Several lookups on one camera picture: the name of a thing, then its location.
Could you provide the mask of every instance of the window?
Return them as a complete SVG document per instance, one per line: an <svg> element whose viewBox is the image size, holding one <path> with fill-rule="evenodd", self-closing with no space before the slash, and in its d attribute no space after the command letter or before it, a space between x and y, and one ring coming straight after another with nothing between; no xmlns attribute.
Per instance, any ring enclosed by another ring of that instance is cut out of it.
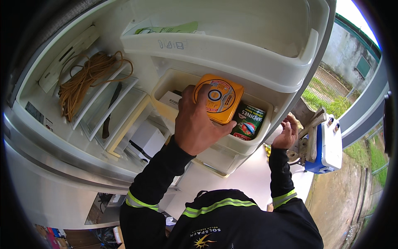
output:
<svg viewBox="0 0 398 249"><path fill-rule="evenodd" d="M370 69L371 66L369 65L369 63L363 56L361 56L357 65L357 70L359 71L359 73L365 78Z"/></svg>

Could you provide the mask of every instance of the orange tin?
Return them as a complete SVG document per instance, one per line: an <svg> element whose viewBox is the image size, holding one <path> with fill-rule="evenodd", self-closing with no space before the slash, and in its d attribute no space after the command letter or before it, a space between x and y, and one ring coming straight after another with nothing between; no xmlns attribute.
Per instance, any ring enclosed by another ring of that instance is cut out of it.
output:
<svg viewBox="0 0 398 249"><path fill-rule="evenodd" d="M196 103L199 89L203 84L211 85L206 104L209 118L219 124L226 124L231 121L243 95L243 86L220 76L206 74L193 90L194 103Z"/></svg>

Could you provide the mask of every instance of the reflective stripe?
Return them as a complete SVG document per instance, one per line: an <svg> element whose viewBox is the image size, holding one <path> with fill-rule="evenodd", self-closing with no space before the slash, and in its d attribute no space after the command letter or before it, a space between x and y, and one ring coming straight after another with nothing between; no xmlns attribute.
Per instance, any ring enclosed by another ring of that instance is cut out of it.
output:
<svg viewBox="0 0 398 249"><path fill-rule="evenodd" d="M205 208L201 208L201 209L193 209L193 208L187 207L182 214L185 216L191 217L191 218L195 218L201 214L211 212L216 208L219 208L222 206L227 206L227 205L245 206L245 207L257 206L255 203L253 203L251 201L241 201L241 200L226 198L226 199L223 199L222 201L214 203L213 205L211 205L209 207L205 207Z"/></svg>
<svg viewBox="0 0 398 249"><path fill-rule="evenodd" d="M285 204L286 202L290 201L290 199L297 196L296 190L293 189L287 194L272 198L272 206L273 208L280 207L281 205Z"/></svg>
<svg viewBox="0 0 398 249"><path fill-rule="evenodd" d="M149 204L143 203L142 201L140 201L137 198L135 198L130 193L130 190L128 191L127 196L126 196L126 204L128 206L134 207L134 208L150 208L150 209L153 209L155 211L158 211L158 209L159 209L159 204L149 205Z"/></svg>

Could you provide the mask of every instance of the brown rope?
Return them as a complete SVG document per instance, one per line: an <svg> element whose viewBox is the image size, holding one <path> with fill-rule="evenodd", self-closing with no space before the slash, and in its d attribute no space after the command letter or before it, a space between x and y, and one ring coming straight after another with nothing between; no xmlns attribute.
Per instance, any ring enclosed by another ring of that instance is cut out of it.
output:
<svg viewBox="0 0 398 249"><path fill-rule="evenodd" d="M116 58L117 54L120 54L121 59ZM105 52L98 52L90 58L87 55L75 55L64 64L61 69L60 75L62 74L65 65L67 65L70 60L76 57L86 57L88 60L84 63L83 66L76 65L70 69L69 75L71 78L64 84L60 85L58 91L62 117L65 116L69 122L71 122L72 117L79 110L79 107L89 87L99 86L107 82L119 82L121 80L129 78L133 74L132 62L127 59L123 59L122 52L117 51L112 56L108 56ZM96 80L102 79L103 77L111 75L119 70L122 67L124 61L128 62L131 65L131 72L127 77L117 80L106 80L94 84ZM81 67L82 69L72 76L72 69L74 67Z"/></svg>

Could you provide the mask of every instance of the black long-sleeve shirt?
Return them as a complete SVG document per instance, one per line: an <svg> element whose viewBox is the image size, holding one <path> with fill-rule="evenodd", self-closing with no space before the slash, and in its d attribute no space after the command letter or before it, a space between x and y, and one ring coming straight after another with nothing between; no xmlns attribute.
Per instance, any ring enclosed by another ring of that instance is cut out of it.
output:
<svg viewBox="0 0 398 249"><path fill-rule="evenodd" d="M120 212L126 248L323 248L311 215L296 197L286 150L275 148L269 157L273 212L262 211L239 190L214 190L185 204L167 238L157 205L193 158L172 137L137 175Z"/></svg>

